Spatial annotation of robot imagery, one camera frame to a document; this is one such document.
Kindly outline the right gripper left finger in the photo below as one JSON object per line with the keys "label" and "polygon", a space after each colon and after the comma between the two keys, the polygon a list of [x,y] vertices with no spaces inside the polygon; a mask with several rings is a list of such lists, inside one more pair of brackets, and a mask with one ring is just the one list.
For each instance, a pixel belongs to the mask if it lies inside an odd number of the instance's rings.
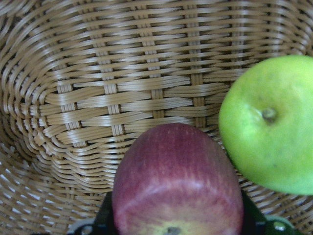
{"label": "right gripper left finger", "polygon": [[112,212],[112,192],[108,192],[93,223],[95,235],[114,235],[115,227]]}

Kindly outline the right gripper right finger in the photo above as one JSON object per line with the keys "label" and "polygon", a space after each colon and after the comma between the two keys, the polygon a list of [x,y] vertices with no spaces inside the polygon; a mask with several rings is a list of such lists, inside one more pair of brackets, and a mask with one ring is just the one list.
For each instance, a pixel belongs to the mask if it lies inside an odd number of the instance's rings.
{"label": "right gripper right finger", "polygon": [[263,235],[266,228],[265,216],[243,190],[241,193],[244,204],[244,218],[241,234]]}

